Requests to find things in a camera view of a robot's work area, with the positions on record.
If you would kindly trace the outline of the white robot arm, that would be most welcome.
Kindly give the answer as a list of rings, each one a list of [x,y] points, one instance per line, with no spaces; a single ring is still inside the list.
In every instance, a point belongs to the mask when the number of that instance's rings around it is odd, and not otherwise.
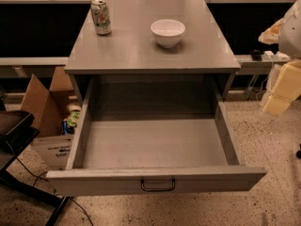
[[[301,0],[288,9],[284,17],[262,32],[259,41],[278,44],[280,53],[290,60],[270,72],[261,111],[271,116],[282,114],[301,95]]]

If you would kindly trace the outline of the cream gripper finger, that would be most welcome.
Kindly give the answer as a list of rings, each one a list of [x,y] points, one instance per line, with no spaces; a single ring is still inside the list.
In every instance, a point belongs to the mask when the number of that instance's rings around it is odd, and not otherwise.
[[[301,95],[301,60],[276,64],[269,74],[266,89],[261,111],[271,116],[281,115]]]

